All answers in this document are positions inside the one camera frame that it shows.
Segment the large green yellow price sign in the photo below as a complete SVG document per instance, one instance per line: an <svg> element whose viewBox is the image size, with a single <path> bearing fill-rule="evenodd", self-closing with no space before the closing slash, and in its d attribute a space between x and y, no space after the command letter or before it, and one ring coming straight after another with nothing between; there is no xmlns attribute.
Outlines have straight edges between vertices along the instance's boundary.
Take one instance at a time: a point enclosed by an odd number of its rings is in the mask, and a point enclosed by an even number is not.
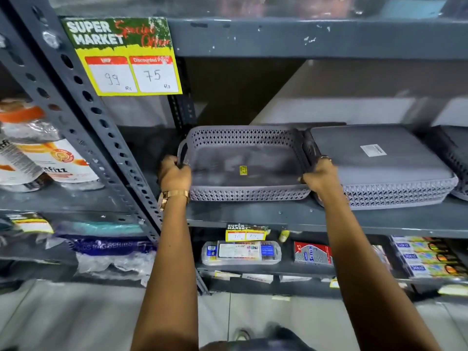
<svg viewBox="0 0 468 351"><path fill-rule="evenodd" d="M183 93L166 18L60 20L99 96Z"/></svg>

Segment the gold wristwatch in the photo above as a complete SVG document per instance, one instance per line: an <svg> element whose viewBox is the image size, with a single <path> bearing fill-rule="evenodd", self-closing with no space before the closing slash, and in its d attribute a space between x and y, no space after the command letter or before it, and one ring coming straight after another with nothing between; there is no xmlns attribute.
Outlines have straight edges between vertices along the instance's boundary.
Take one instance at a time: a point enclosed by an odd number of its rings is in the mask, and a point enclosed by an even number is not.
<svg viewBox="0 0 468 351"><path fill-rule="evenodd" d="M163 191L158 198L158 210L163 212L166 208L167 201L174 196L183 196L186 198L186 204L190 201L190 193L187 190L169 190Z"/></svg>

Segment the person's left forearm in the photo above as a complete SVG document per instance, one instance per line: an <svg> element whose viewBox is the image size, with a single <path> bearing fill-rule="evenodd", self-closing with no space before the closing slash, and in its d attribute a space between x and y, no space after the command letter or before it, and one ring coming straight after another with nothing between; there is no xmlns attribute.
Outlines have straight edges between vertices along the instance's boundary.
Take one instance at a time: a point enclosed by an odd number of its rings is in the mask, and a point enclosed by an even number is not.
<svg viewBox="0 0 468 351"><path fill-rule="evenodd" d="M198 351L196 269L187 199L167 200L161 237L130 351Z"/></svg>

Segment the teal plastic packet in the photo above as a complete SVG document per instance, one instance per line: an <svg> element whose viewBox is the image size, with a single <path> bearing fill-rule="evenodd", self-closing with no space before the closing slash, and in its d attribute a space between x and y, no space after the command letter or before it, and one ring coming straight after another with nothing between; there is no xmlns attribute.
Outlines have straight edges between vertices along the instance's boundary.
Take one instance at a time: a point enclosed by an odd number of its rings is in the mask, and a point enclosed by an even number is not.
<svg viewBox="0 0 468 351"><path fill-rule="evenodd" d="M54 236L64 237L139 237L146 233L138 224L62 221L54 226Z"/></svg>

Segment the grey slotted metal shelving rack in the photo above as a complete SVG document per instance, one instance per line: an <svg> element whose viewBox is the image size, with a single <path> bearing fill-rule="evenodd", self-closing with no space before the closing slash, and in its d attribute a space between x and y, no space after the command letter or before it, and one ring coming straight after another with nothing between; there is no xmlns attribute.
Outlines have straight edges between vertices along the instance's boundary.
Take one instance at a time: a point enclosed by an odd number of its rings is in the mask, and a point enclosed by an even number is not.
<svg viewBox="0 0 468 351"><path fill-rule="evenodd" d="M166 18L183 93L99 96L61 17ZM0 0L3 75L0 87L22 89L104 188L0 193L0 214L138 224L157 242L157 166L194 127L285 126L305 141L314 127L397 124L429 149L431 127L468 127L468 0ZM315 197L191 200L196 266L201 242L214 238L201 228L265 225L276 241L285 229L324 243ZM387 249L390 235L468 239L468 202L452 194L438 205L354 212Z"/></svg>

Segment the dark grey perforated basket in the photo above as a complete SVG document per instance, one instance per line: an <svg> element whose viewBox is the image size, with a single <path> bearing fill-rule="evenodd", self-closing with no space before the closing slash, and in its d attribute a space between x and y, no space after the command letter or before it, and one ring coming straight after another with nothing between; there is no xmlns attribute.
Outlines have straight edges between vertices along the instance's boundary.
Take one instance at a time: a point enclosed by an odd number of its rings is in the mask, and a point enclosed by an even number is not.
<svg viewBox="0 0 468 351"><path fill-rule="evenodd" d="M423 140L458 177L451 194L468 201L468 127L431 127Z"/></svg>

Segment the clear jar orange lid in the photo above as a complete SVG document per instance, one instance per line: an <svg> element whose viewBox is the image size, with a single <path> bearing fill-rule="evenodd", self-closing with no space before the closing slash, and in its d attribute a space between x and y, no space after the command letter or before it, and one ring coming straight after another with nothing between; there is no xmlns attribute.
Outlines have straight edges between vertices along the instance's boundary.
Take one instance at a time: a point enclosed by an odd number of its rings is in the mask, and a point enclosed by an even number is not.
<svg viewBox="0 0 468 351"><path fill-rule="evenodd" d="M18 144L44 144L64 139L45 112L26 99L0 100L0 128Z"/></svg>

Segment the person's left hand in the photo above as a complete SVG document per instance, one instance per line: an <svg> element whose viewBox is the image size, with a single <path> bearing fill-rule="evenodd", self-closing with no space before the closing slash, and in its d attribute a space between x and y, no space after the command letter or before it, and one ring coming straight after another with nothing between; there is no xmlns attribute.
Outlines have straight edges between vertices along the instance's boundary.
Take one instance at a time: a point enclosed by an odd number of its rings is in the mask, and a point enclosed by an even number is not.
<svg viewBox="0 0 468 351"><path fill-rule="evenodd" d="M169 190L190 191L192 178L191 169L162 169L162 161L158 173L161 192Z"/></svg>

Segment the small green yellow price sign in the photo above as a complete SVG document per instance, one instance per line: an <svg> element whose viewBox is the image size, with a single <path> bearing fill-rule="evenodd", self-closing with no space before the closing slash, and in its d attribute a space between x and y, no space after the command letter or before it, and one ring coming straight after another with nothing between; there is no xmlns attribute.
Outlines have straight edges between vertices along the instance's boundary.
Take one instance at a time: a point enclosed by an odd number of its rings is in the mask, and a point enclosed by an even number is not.
<svg viewBox="0 0 468 351"><path fill-rule="evenodd" d="M228 224L225 230L226 242L257 242L265 241L271 232L267 226L248 224Z"/></svg>

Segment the clear plastic pen box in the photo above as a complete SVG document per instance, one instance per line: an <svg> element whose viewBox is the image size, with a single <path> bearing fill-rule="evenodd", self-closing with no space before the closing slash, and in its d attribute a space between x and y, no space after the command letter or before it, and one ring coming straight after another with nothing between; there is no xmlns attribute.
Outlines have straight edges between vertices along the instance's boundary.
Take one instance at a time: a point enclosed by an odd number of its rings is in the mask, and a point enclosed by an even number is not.
<svg viewBox="0 0 468 351"><path fill-rule="evenodd" d="M206 242L201 250L202 264L274 265L282 260L281 247L274 241Z"/></svg>

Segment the upturned grey basket white sticker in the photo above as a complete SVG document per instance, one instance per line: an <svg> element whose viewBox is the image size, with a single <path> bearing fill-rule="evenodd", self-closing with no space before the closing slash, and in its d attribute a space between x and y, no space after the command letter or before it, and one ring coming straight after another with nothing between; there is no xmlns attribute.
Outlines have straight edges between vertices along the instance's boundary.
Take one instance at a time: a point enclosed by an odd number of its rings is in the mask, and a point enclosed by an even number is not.
<svg viewBox="0 0 468 351"><path fill-rule="evenodd" d="M309 128L303 150L310 164L328 156L351 210L440 204L456 174L408 129L397 124Z"/></svg>

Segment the purple clear plastic bag packet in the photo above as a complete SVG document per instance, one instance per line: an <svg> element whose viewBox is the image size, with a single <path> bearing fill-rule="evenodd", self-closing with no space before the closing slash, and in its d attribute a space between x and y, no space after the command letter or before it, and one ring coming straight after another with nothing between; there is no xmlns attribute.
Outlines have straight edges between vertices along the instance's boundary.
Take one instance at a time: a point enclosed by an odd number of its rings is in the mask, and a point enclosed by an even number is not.
<svg viewBox="0 0 468 351"><path fill-rule="evenodd" d="M143 287L147 286L156 256L155 244L146 237L53 237L46 241L46 249L59 245L67 246L75 254L76 276L137 281Z"/></svg>

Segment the person's right hand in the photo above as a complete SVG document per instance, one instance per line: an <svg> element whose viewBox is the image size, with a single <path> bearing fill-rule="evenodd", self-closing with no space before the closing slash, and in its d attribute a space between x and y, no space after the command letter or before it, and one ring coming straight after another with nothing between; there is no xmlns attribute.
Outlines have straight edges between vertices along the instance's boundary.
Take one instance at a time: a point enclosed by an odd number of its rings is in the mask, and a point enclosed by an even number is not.
<svg viewBox="0 0 468 351"><path fill-rule="evenodd" d="M315 192L321 200L325 200L332 195L343 196L343 188L338 178L337 167L328 156L321 156L312 173L315 174L313 185L307 185Z"/></svg>

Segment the grey perforated plastic basket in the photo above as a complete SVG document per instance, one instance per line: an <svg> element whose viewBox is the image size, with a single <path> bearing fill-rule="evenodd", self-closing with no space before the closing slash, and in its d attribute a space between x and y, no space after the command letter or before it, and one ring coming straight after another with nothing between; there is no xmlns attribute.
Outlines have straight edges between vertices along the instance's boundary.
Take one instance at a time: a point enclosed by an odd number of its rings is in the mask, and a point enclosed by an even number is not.
<svg viewBox="0 0 468 351"><path fill-rule="evenodd" d="M301 183L311 168L303 142L299 130L285 126L197 126L177 158L191 169L193 201L302 200L311 192Z"/></svg>

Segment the yellow shelf edge label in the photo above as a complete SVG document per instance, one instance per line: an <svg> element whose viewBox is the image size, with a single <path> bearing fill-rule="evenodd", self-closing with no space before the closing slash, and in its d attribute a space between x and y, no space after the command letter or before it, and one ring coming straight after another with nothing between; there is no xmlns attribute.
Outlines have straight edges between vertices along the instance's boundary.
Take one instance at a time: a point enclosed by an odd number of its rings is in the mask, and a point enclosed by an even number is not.
<svg viewBox="0 0 468 351"><path fill-rule="evenodd" d="M438 289L440 295L468 298L468 284L445 284Z"/></svg>

